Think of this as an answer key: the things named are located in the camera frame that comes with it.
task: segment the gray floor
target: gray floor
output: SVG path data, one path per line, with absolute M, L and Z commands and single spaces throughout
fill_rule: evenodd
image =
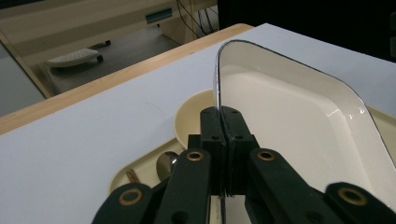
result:
M 85 83 L 114 73 L 122 68 L 139 63 L 150 57 L 179 46 L 177 42 L 163 35 L 161 28 L 153 26 L 129 35 L 111 39 L 90 47 L 98 50 L 104 60 L 92 60 L 84 64 L 56 69 L 47 68 L 53 89 L 57 94 L 69 91 Z

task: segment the wooden table edge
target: wooden table edge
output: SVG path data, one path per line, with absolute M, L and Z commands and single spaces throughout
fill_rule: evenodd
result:
M 233 25 L 224 30 L 217 31 L 212 35 L 207 35 L 178 48 L 168 50 L 141 63 L 133 64 L 113 74 L 96 79 L 95 81 L 74 88 L 71 91 L 67 91 L 40 103 L 27 106 L 14 113 L 5 115 L 0 118 L 0 134 L 10 132 L 25 124 L 46 117 L 56 111 L 94 96 L 95 94 L 118 86 L 125 81 L 144 75 L 147 72 L 186 57 L 198 50 L 210 47 L 224 39 L 244 33 L 252 28 L 252 26 L 246 24 Z

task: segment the beige bowl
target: beige bowl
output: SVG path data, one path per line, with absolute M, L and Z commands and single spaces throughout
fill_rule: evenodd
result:
M 187 149 L 189 134 L 200 133 L 201 111 L 214 105 L 212 90 L 200 91 L 181 104 L 175 115 L 174 130 L 177 141 L 184 149 Z

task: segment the metal spoon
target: metal spoon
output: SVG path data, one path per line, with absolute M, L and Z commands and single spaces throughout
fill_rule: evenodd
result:
M 175 169 L 178 155 L 173 151 L 166 151 L 157 160 L 157 175 L 161 181 L 168 178 Z

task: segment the white table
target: white table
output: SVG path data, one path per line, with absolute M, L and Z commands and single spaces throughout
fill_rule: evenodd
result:
M 269 24 L 233 38 L 339 77 L 368 105 L 396 116 L 395 63 Z M 178 106 L 212 88 L 221 43 L 3 133 L 0 223 L 90 223 L 113 175 L 174 138 Z

